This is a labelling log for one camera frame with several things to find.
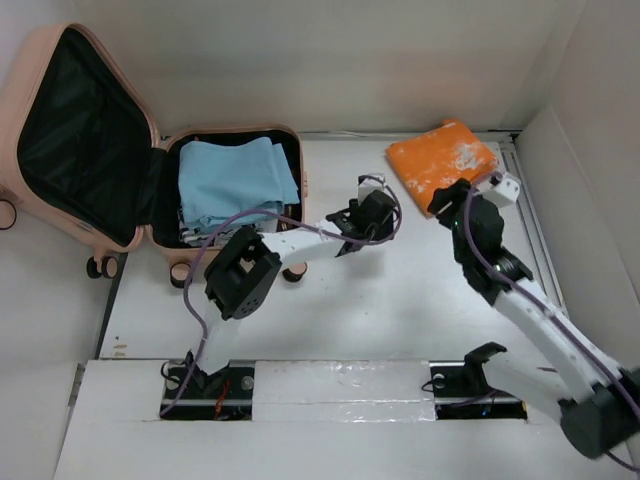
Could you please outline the orange white tie-dye cloth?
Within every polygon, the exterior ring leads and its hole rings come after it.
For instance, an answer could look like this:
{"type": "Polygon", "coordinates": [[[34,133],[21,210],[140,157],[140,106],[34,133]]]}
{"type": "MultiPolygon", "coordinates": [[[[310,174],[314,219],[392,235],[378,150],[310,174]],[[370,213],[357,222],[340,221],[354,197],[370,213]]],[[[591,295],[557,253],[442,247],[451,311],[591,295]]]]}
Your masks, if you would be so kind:
{"type": "Polygon", "coordinates": [[[425,216],[430,215],[428,206],[438,188],[447,188],[461,178],[477,180],[499,167],[497,155],[453,118],[429,132],[391,144],[386,157],[425,216]]]}

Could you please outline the light blue cloth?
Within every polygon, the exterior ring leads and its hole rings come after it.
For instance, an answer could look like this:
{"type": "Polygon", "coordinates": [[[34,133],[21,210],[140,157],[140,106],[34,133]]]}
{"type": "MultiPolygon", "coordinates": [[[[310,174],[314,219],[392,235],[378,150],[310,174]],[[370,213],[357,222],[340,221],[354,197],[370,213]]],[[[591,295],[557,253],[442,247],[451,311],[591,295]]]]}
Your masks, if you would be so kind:
{"type": "Polygon", "coordinates": [[[182,219],[210,230],[254,209],[281,214],[300,202],[283,146],[266,137],[240,146],[192,141],[182,147],[178,174],[182,219]]]}

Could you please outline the black white newspaper print cloth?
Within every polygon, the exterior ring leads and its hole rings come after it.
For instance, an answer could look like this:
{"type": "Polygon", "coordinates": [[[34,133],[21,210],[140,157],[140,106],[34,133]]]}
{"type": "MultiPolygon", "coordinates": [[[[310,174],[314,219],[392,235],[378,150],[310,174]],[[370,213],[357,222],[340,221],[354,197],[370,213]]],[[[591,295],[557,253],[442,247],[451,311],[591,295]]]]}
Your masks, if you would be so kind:
{"type": "MultiPolygon", "coordinates": [[[[210,228],[204,227],[196,227],[189,228],[186,226],[183,220],[182,211],[179,211],[179,228],[178,228],[178,238],[179,240],[192,247],[199,247],[206,240],[206,237],[215,230],[215,226],[210,228]]],[[[258,232],[277,232],[282,230],[287,230],[290,226],[281,220],[277,220],[275,217],[263,216],[258,217],[256,221],[249,222],[246,217],[243,217],[239,220],[240,224],[237,227],[228,227],[226,230],[223,230],[213,242],[214,246],[222,246],[225,244],[228,239],[235,233],[235,231],[244,225],[250,225],[255,228],[258,232]]]]}

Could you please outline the pink hard-shell suitcase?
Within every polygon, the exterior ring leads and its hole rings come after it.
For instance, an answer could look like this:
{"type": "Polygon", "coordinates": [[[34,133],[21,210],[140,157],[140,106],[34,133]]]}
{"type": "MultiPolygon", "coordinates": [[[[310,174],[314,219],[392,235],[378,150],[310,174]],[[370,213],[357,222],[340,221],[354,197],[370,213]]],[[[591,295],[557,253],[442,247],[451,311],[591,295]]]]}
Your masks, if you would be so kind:
{"type": "Polygon", "coordinates": [[[300,140],[282,125],[200,126],[162,139],[154,117],[98,38],[80,24],[43,26],[22,43],[1,92],[1,199],[92,249],[92,278],[151,241],[182,287],[197,250],[179,230],[184,146],[265,138],[306,194],[300,140]]]}

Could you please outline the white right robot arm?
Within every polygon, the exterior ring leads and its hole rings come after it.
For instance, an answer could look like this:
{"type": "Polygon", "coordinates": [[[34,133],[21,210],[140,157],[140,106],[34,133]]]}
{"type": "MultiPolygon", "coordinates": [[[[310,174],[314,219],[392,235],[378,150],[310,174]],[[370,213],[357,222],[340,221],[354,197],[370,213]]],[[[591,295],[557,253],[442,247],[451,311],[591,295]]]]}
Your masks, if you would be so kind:
{"type": "Polygon", "coordinates": [[[612,457],[639,433],[639,371],[624,368],[582,334],[504,247],[499,209],[519,194],[516,179],[497,177],[484,192],[460,179],[436,189],[428,206],[450,230],[469,286],[551,365],[549,372],[530,368],[506,347],[487,343],[466,355],[462,381],[473,393],[502,391],[545,413],[584,457],[612,457]]]}

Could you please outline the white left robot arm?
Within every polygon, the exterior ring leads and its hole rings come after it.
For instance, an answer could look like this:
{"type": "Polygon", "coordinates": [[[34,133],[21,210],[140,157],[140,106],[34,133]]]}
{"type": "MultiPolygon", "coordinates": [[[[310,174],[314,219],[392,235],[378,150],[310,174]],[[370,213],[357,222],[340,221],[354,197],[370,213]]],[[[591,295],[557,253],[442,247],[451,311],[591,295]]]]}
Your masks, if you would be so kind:
{"type": "Polygon", "coordinates": [[[182,384],[205,397],[220,390],[221,370],[231,361],[241,321],[264,303],[280,272],[382,244],[395,236],[400,223],[397,198],[389,190],[374,189],[315,225],[273,233],[240,228],[205,269],[209,310],[203,339],[186,358],[182,384]]]}

